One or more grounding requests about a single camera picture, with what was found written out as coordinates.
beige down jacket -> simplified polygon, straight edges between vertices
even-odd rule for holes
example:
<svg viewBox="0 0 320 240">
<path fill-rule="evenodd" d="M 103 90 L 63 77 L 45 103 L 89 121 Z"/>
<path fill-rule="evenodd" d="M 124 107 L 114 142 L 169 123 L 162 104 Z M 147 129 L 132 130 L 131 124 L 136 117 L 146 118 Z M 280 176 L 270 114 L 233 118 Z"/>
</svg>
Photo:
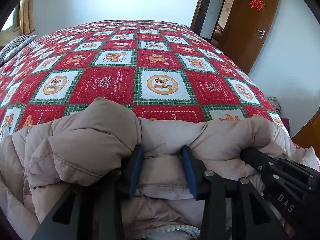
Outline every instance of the beige down jacket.
<svg viewBox="0 0 320 240">
<path fill-rule="evenodd" d="M 188 190 L 178 155 L 183 145 L 189 145 L 207 169 L 234 180 L 248 177 L 259 191 L 259 174 L 239 159 L 246 147 L 273 157 L 285 155 L 318 170 L 312 148 L 296 149 L 279 126 L 260 116 L 196 124 L 150 121 L 96 98 L 82 112 L 5 138 L 0 148 L 0 206 L 22 240 L 30 240 L 70 183 L 93 184 L 120 167 L 137 143 L 145 160 L 136 196 L 122 203 L 127 238 L 198 238 L 204 202 L 195 201 Z"/>
</svg>

bed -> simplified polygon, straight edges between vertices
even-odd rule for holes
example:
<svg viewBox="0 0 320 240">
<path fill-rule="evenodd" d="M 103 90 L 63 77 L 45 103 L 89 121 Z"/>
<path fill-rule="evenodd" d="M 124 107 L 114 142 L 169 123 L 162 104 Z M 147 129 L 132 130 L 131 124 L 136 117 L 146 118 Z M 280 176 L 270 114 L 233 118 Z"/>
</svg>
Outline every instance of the bed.
<svg viewBox="0 0 320 240">
<path fill-rule="evenodd" d="M 185 25 L 108 20 L 38 38 L 1 66 L 0 140 L 84 110 L 98 96 L 151 120 L 259 114 L 286 131 L 248 76 Z"/>
</svg>

window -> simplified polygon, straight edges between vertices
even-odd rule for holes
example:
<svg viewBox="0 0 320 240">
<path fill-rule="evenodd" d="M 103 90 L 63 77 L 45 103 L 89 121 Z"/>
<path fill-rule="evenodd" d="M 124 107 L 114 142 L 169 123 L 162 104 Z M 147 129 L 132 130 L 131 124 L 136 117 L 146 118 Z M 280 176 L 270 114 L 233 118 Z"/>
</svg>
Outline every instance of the window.
<svg viewBox="0 0 320 240">
<path fill-rule="evenodd" d="M 12 13 L 9 15 L 7 21 L 2 27 L 2 31 L 5 30 L 13 30 L 17 27 L 19 27 L 19 9 L 20 9 L 20 3 L 14 8 Z"/>
</svg>

curtain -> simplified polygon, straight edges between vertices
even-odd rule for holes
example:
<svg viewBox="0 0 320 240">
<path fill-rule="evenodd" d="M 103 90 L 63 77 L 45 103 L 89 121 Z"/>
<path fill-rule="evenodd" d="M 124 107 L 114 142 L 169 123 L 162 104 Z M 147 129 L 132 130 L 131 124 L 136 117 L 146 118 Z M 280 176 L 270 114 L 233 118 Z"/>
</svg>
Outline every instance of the curtain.
<svg viewBox="0 0 320 240">
<path fill-rule="evenodd" d="M 20 1 L 20 29 L 21 34 L 24 35 L 35 31 L 33 24 L 33 0 Z"/>
</svg>

red blanket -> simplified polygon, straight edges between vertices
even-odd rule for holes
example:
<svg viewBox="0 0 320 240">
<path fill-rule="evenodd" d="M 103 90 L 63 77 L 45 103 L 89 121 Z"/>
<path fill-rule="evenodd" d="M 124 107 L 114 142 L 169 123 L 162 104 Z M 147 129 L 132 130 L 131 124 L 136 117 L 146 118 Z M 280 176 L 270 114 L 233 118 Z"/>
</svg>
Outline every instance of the red blanket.
<svg viewBox="0 0 320 240">
<path fill-rule="evenodd" d="M 259 114 L 283 127 L 247 75 L 181 24 L 119 20 L 62 29 L 26 46 L 0 75 L 1 140 L 84 110 L 97 96 L 152 120 Z"/>
</svg>

